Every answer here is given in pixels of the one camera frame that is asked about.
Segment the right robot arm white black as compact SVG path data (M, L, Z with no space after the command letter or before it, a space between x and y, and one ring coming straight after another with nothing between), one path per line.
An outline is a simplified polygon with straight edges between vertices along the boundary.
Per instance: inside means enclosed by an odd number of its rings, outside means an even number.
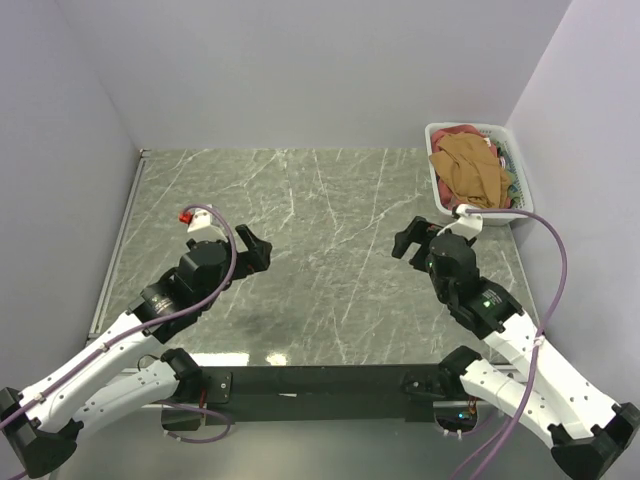
M481 216L460 213L441 227L415 217L394 238L400 259L418 244L411 266L429 274L438 300L454 320L498 352L520 383L477 352L459 347L440 364L444 395L485 400L535 434L571 479L599 479L639 431L639 410L619 403L587 380L546 339L502 286L483 277L472 248Z

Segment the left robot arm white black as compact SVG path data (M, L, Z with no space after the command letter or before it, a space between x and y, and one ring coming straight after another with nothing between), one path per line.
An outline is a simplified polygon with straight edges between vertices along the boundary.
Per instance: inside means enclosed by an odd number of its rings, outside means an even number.
M173 397L186 402L200 388L189 354L170 351L134 377L115 377L193 325L235 280L266 271L272 245L241 224L213 239L191 227L178 264L145 287L92 344L39 382L1 391L1 431L26 476L43 477L64 464L87 436L132 410Z

